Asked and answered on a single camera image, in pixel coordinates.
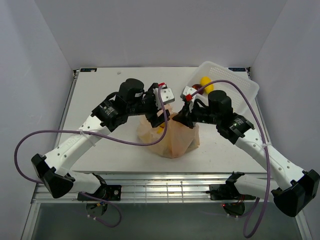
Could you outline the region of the banana print plastic bag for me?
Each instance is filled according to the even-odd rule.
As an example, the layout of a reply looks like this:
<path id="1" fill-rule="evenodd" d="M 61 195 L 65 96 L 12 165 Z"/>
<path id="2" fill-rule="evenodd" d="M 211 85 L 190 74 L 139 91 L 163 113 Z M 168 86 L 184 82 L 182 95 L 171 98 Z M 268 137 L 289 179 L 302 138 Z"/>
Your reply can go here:
<path id="1" fill-rule="evenodd" d="M 153 143 L 163 134 L 157 133 L 143 115 L 139 119 L 136 134 L 142 143 Z M 168 121 L 168 127 L 164 138 L 157 144 L 148 146 L 148 149 L 164 158 L 179 158 L 185 153 L 195 150 L 200 146 L 199 126 L 190 129 L 172 119 Z"/>

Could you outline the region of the yellow banana bunch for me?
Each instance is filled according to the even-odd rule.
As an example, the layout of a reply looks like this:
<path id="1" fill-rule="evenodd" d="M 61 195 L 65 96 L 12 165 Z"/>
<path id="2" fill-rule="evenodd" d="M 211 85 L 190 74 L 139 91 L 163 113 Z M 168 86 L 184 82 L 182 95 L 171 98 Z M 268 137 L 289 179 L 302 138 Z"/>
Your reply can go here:
<path id="1" fill-rule="evenodd" d="M 158 134 L 161 134 L 161 133 L 164 131 L 165 126 L 166 126 L 165 123 L 160 124 L 160 125 L 157 127 L 157 133 L 158 133 Z"/>

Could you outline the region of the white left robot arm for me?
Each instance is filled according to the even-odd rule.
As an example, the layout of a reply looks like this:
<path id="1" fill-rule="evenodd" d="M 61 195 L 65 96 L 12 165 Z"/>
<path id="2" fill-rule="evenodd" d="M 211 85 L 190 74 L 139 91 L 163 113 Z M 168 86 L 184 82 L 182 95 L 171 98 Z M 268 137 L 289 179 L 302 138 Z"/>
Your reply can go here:
<path id="1" fill-rule="evenodd" d="M 175 100 L 164 83 L 153 83 L 148 90 L 138 79 L 128 78 L 119 90 L 109 94 L 77 131 L 45 155 L 36 154 L 31 162 L 37 176 L 51 196 L 61 198 L 69 192 L 84 192 L 95 200 L 108 199 L 105 180 L 95 173 L 72 171 L 71 167 L 96 143 L 125 124 L 129 117 L 144 115 L 153 128 L 169 118 L 165 105 Z"/>

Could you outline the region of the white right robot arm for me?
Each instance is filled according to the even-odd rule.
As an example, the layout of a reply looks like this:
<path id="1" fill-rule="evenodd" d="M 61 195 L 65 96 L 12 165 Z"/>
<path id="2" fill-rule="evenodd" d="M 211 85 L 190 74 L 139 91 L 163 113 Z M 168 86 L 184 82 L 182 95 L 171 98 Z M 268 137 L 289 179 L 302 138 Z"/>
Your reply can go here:
<path id="1" fill-rule="evenodd" d="M 215 125 L 218 133 L 233 145 L 246 152 L 261 167 L 270 172 L 275 181 L 267 185 L 244 173 L 235 172 L 225 182 L 225 187 L 215 195 L 226 193 L 237 199 L 250 195 L 263 199 L 267 194 L 277 208 L 289 217 L 295 217 L 311 200 L 320 184 L 320 175 L 313 169 L 306 171 L 284 157 L 273 146 L 263 143 L 262 134 L 244 116 L 234 112 L 232 100 L 223 90 L 209 93 L 208 104 L 196 89 L 186 87 L 181 98 L 184 106 L 173 120 L 189 128 L 196 123 Z"/>

